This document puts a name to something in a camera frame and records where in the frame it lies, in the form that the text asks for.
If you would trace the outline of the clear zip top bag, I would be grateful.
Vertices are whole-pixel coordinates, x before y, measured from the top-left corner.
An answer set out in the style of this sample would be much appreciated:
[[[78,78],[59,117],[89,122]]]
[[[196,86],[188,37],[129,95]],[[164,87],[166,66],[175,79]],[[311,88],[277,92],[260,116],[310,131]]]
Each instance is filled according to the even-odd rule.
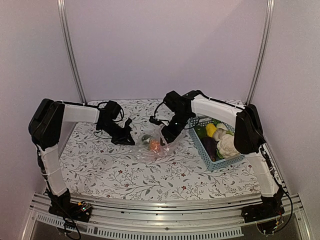
[[[131,151],[137,162],[151,163],[173,154],[178,149],[186,130],[182,130],[179,136],[169,143],[162,134],[164,127],[165,125],[160,125],[140,134]]]

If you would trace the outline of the white fake garlic bulb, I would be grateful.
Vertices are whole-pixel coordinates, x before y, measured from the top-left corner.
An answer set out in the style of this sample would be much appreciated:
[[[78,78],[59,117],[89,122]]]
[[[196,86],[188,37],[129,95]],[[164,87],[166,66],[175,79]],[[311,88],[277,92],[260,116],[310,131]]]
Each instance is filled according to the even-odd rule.
[[[225,130],[225,129],[223,129],[223,128],[218,128],[218,129],[214,132],[214,134],[213,134],[212,137],[213,137],[213,139],[214,139],[216,142],[219,142],[224,135],[232,135],[232,136],[233,136],[234,133],[233,133],[232,131],[230,131],[230,130]]]

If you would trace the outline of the purple fake eggplant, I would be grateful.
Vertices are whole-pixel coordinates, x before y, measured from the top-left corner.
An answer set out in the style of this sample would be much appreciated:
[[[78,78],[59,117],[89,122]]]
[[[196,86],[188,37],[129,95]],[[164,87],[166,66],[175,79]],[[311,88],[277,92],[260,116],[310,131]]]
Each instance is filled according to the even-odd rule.
[[[212,162],[217,160],[217,142],[209,136],[202,138],[201,143]]]

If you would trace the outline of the white fake cauliflower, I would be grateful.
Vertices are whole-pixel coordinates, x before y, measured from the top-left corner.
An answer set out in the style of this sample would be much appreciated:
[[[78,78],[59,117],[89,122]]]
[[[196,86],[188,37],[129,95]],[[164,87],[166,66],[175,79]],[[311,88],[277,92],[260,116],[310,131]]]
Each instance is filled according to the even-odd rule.
[[[226,134],[217,143],[217,150],[222,159],[229,159],[240,154],[235,148],[234,139],[233,135]]]

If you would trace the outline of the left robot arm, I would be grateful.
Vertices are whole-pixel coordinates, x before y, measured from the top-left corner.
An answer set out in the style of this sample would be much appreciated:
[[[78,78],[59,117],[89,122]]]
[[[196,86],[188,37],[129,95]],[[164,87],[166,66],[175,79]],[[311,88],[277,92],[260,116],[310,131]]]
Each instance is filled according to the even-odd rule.
[[[28,125],[31,140],[37,149],[38,165],[44,177],[49,197],[56,201],[55,209],[63,216],[74,213],[74,205],[69,202],[70,192],[63,179],[58,143],[63,123],[91,123],[97,131],[104,131],[114,145],[135,145],[131,135],[132,120],[128,118],[123,126],[118,125],[118,115],[122,107],[115,101],[106,102],[103,108],[98,105],[54,101],[44,98]]]

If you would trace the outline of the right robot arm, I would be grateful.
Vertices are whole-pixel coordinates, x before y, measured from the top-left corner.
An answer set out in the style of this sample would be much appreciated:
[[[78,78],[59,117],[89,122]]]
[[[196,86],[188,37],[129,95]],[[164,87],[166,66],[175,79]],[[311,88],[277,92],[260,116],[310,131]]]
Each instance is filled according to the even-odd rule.
[[[206,96],[200,90],[192,90],[184,95],[173,90],[165,95],[163,103],[174,113],[169,124],[161,130],[168,143],[173,142],[188,120],[196,115],[221,120],[232,126],[235,149],[245,155],[260,185],[262,204],[258,213],[262,218],[269,218],[278,210],[284,190],[275,177],[274,166],[265,151],[266,140],[257,108],[253,104],[236,106]]]

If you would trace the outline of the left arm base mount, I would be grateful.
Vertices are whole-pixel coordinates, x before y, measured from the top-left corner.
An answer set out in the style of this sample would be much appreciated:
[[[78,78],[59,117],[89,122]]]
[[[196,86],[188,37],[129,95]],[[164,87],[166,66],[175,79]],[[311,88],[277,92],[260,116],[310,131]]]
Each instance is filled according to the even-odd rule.
[[[48,212],[52,215],[65,217],[70,220],[73,219],[74,221],[88,223],[91,218],[92,210],[92,204],[85,201],[81,201],[78,203],[61,203],[52,201]]]

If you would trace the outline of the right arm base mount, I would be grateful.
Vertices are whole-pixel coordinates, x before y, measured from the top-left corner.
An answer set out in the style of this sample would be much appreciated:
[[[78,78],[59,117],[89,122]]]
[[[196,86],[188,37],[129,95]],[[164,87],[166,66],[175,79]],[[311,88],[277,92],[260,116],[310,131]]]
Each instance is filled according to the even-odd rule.
[[[251,204],[241,209],[241,216],[245,223],[273,218],[284,213],[285,210],[281,201],[266,201],[259,204]]]

